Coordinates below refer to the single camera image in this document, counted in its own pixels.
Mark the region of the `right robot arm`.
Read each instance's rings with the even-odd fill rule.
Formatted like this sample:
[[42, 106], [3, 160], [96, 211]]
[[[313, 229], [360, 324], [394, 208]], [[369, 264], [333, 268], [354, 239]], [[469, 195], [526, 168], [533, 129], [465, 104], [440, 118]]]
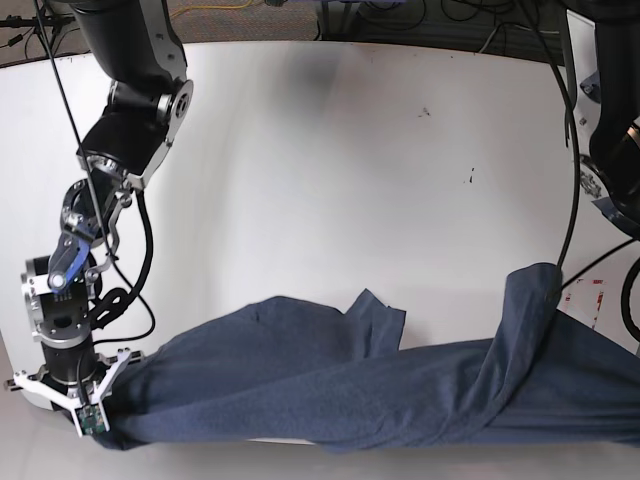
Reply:
[[76, 413], [97, 411], [125, 367], [96, 353], [93, 333], [140, 299], [154, 253], [150, 227], [137, 279], [104, 291], [102, 277], [117, 266], [121, 213], [136, 205], [148, 219], [146, 188], [174, 144], [194, 85], [166, 2], [72, 1], [69, 9], [111, 85], [99, 119], [76, 139], [85, 175], [64, 195], [57, 245], [28, 260], [21, 276], [43, 365], [18, 371], [7, 386]]

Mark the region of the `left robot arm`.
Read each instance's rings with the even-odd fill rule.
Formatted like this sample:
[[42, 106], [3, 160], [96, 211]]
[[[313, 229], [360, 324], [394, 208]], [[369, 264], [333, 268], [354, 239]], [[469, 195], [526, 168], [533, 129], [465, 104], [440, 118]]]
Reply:
[[639, 241], [639, 4], [557, 1], [576, 123], [580, 183], [592, 205]]

